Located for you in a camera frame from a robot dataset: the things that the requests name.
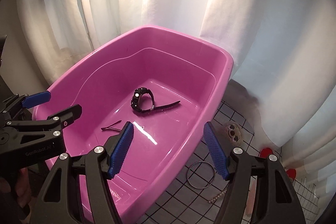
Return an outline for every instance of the black wristwatch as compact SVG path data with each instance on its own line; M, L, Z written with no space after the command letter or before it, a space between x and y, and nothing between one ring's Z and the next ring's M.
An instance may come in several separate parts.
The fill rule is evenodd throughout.
M140 98L144 94L149 94L150 97L152 98L152 108L150 108L150 109L141 109L140 108L140 105L139 105ZM164 108L172 107L174 105L177 105L179 102L181 102L181 101L176 101L174 103L171 103L169 105L164 105L164 106L155 106L153 92L151 92L150 89L146 89L146 88L142 87L142 88L138 88L134 91L134 95L133 95L132 100L131 100L131 107L137 112L147 113L147 112L157 110L157 109L164 109Z

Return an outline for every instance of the grid floor mat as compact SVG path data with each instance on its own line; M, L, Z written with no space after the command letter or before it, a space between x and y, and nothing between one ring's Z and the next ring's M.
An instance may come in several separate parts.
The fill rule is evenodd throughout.
M250 155L259 156L260 145L254 137L252 127L246 119L238 112L234 111L225 102L221 102L212 120L215 128L222 126L225 122L235 121L242 127L243 144L241 147ZM281 157L281 148L275 153ZM182 168L177 177L168 186L166 191L148 209L136 223L137 224L211 224L215 220L222 198L214 204L209 204L208 200L221 193L228 182L216 173L212 185L205 189L195 189L186 181L188 168L196 161L205 160L213 164L209 150L202 140L194 153L191 155L186 165ZM207 164L194 165L188 174L193 185L205 186L213 176L211 167ZM293 182L295 191L298 194L303 213L307 224L313 224L318 214L315 196L315 185L306 186L305 180L295 180ZM250 218L243 217L242 224L250 223Z

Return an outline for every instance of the metal screw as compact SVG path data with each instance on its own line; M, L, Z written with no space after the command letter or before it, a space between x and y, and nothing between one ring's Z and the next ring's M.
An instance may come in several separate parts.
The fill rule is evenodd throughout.
M268 158L271 160L271 161L277 161L277 157L275 155L269 155Z
M65 160L67 157L68 157L67 153L63 153L63 154L59 155L60 160Z
M235 147L235 148L233 149L233 152L234 152L235 154L241 154L241 153L243 153L243 150L242 150L240 147Z
M104 147L102 147L102 146L97 146L95 149L94 149L94 151L96 152L96 153L102 153L103 151L104 151Z

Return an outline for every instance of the red object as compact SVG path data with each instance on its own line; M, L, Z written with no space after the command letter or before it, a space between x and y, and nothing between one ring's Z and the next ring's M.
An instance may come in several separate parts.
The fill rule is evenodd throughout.
M260 151L260 158L267 158L268 155L273 154L273 150L270 148L264 148L263 150Z
M291 178L292 180L295 180L296 177L296 170L295 169L288 169L286 171L287 175L289 178Z

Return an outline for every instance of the stuffed animal toy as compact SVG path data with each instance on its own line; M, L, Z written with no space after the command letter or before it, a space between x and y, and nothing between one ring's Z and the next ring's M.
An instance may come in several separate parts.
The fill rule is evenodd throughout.
M234 121L226 122L223 125L224 134L229 138L230 142L236 146L239 146L243 141L240 133L241 129L242 127Z

